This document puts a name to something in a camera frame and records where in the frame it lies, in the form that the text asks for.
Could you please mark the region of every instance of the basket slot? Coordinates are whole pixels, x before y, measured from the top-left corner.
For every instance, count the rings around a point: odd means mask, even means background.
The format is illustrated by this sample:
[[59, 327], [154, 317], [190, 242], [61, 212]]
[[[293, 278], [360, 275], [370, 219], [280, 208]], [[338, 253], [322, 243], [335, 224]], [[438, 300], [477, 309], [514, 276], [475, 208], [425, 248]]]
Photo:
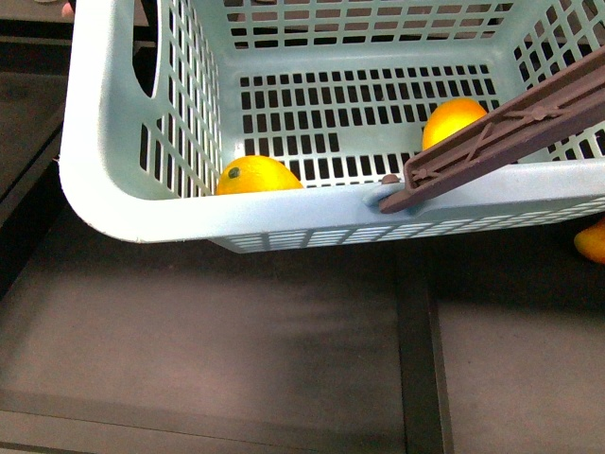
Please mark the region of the basket slot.
[[491, 38], [513, 9], [513, 2], [378, 0], [359, 4], [311, 0], [244, 2], [224, 0], [233, 47], [382, 44], [429, 40]]
[[499, 106], [482, 63], [248, 76], [239, 89], [245, 154], [278, 159], [307, 187], [376, 182], [401, 171], [413, 144], [393, 152], [363, 142], [406, 125], [420, 133], [446, 99]]
[[[514, 49], [526, 89], [550, 78], [605, 44], [605, 4], [590, 0], [556, 0], [549, 4]], [[605, 156], [605, 124], [596, 125], [547, 148], [552, 161]]]
[[140, 167], [175, 197], [209, 196], [221, 169], [216, 57], [190, 1], [162, 7], [165, 114], [141, 126]]

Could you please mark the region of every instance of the black metal frame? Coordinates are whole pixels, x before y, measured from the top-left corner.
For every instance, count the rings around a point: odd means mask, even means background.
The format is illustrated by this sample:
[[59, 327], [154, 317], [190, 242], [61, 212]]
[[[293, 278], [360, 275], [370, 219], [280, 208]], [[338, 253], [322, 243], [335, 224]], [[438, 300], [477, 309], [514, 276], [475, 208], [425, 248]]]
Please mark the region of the black metal frame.
[[399, 356], [406, 454], [454, 451], [436, 303], [424, 241], [396, 243]]

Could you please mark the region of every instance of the dark gray floor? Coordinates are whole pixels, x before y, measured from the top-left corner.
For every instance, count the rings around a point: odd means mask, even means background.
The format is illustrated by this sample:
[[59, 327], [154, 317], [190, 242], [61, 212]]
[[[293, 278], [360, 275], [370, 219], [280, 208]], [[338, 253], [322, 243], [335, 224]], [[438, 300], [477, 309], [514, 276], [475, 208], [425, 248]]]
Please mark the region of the dark gray floor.
[[430, 240], [457, 453], [605, 452], [598, 218]]
[[[594, 219], [422, 240], [457, 453], [605, 451], [605, 267], [570, 242]], [[396, 244], [133, 245], [66, 210], [2, 302], [0, 410], [403, 452]]]
[[0, 409], [401, 452], [388, 250], [134, 245], [68, 210], [2, 303]]

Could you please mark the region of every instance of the plastic basket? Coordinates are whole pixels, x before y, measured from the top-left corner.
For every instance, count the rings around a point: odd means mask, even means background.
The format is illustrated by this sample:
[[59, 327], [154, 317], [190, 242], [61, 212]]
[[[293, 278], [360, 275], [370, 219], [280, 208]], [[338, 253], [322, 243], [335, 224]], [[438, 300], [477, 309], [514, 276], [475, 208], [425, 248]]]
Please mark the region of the plastic basket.
[[[381, 214], [379, 181], [443, 101], [492, 110], [604, 43], [602, 0], [160, 0], [152, 96], [133, 2], [80, 2], [60, 156], [100, 232], [236, 252], [503, 229], [605, 210], [605, 126], [432, 201]], [[306, 189], [213, 196], [244, 154]]]

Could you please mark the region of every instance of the orange fruit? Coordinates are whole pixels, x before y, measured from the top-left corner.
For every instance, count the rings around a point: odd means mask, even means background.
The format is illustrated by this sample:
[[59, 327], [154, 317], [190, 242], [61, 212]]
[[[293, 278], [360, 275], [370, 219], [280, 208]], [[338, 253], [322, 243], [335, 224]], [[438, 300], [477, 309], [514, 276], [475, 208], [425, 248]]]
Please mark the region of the orange fruit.
[[216, 194], [301, 189], [298, 178], [282, 163], [266, 156], [244, 156], [223, 170], [218, 179]]
[[605, 265], [605, 218], [577, 234], [574, 244], [586, 258]]
[[423, 150], [458, 132], [487, 112], [481, 104], [469, 97], [458, 97], [441, 104], [424, 126]]

